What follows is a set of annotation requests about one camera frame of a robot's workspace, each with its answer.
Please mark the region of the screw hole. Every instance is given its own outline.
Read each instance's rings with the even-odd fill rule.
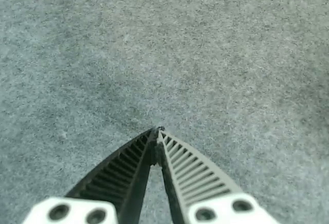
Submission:
[[[49,218],[51,220],[63,219],[65,218],[65,216],[67,216],[68,211],[69,211],[68,205],[66,204],[57,205],[50,211]]]
[[[252,206],[249,202],[244,200],[238,200],[233,203],[233,209],[237,212],[252,210]]]
[[[202,208],[196,212],[195,217],[197,220],[204,221],[213,220],[214,218],[216,218],[216,215],[212,209]]]
[[[104,221],[106,213],[104,210],[94,210],[87,216],[88,224],[99,224]]]

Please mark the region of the gray carpet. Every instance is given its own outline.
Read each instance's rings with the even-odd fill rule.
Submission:
[[[153,125],[327,223],[328,59],[329,0],[0,0],[1,223]],[[170,223],[157,170],[140,223]]]

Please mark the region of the carpet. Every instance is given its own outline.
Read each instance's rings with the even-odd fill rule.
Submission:
[[[281,223],[329,219],[329,0],[0,0],[0,216],[163,125]],[[152,170],[140,223],[170,223]]]

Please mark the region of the gripper jaw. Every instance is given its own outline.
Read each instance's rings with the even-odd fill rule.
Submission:
[[[188,223],[188,208],[197,202],[242,192],[215,163],[169,133],[158,132],[156,148],[174,223]]]
[[[108,156],[66,197],[111,202],[119,223],[138,223],[158,129],[150,129]]]

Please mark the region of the mounting hole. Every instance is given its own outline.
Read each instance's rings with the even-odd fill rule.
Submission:
[[[216,215],[212,209],[202,208],[196,212],[195,217],[197,220],[204,221],[213,220],[216,218]]]
[[[88,224],[99,224],[104,221],[106,213],[104,210],[94,210],[87,216]]]
[[[49,218],[51,220],[60,220],[67,216],[69,211],[69,206],[66,204],[57,205],[56,207],[52,208],[49,212]]]
[[[233,209],[237,212],[252,210],[252,206],[245,200],[237,200],[233,203]]]

